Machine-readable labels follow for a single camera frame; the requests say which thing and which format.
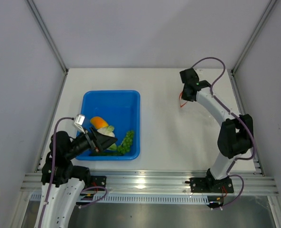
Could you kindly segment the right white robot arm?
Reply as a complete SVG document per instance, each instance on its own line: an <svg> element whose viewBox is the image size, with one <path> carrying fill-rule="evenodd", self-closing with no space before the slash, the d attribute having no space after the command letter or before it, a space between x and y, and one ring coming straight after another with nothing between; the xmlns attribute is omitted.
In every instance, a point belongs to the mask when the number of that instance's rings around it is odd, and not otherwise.
<svg viewBox="0 0 281 228"><path fill-rule="evenodd" d="M180 72L184 85L181 99L201 104L218 122L220 132L217 139L219 155L204 178L190 178L192 192L220 193L226 187L234 191L228 173L238 160L254 148L253 119L249 114L236 115L213 93L212 85L201 81L193 68Z"/></svg>

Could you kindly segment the yellow orange mango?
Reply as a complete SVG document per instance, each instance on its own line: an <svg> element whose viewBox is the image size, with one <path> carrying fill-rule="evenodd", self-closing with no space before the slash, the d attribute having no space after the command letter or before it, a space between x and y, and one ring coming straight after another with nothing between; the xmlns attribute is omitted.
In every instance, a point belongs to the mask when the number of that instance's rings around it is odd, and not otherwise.
<svg viewBox="0 0 281 228"><path fill-rule="evenodd" d="M109 126L109 124L103 118L101 118L99 116L92 117L90 119L90 123L97 130Z"/></svg>

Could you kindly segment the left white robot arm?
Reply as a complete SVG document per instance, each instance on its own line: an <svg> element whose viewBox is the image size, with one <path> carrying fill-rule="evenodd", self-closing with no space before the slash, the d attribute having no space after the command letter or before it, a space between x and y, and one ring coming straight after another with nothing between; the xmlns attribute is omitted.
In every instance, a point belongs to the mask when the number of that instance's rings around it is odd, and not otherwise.
<svg viewBox="0 0 281 228"><path fill-rule="evenodd" d="M42 169L42 194L35 227L66 228L83 191L107 193L104 184L95 184L89 168L73 165L72 159L87 150L104 152L116 142L117 138L99 133L93 127L74 139L66 131L53 133Z"/></svg>

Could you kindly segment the white cauliflower with leaves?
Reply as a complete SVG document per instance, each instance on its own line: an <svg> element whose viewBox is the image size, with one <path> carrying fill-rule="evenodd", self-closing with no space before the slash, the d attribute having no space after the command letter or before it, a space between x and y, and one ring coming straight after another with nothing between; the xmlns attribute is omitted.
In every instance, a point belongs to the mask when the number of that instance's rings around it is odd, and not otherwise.
<svg viewBox="0 0 281 228"><path fill-rule="evenodd" d="M102 127L100 129L97 130L99 133L106 135L106 136L110 136L110 137L115 137L114 134L114 127L112 125L106 126L106 127ZM116 151L117 150L117 145L116 143L113 143L109 148L107 148L107 150L110 151Z"/></svg>

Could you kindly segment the clear zip bag orange zipper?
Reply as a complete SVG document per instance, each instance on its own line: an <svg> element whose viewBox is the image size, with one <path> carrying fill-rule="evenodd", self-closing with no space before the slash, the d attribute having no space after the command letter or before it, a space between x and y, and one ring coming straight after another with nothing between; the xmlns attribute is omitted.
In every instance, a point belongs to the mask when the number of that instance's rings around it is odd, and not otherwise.
<svg viewBox="0 0 281 228"><path fill-rule="evenodd" d="M218 124L214 117L198 102L189 102L179 95L179 106L181 113L193 122L200 122L207 125Z"/></svg>

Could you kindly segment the green grape bunch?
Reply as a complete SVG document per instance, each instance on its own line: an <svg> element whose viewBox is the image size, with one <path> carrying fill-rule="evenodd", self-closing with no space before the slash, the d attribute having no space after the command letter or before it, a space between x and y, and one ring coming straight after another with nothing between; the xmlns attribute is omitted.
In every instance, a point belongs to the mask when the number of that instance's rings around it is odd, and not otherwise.
<svg viewBox="0 0 281 228"><path fill-rule="evenodd" d="M117 147L117 152L121 155L129 153L133 144L134 131L130 130L126 133L121 144Z"/></svg>

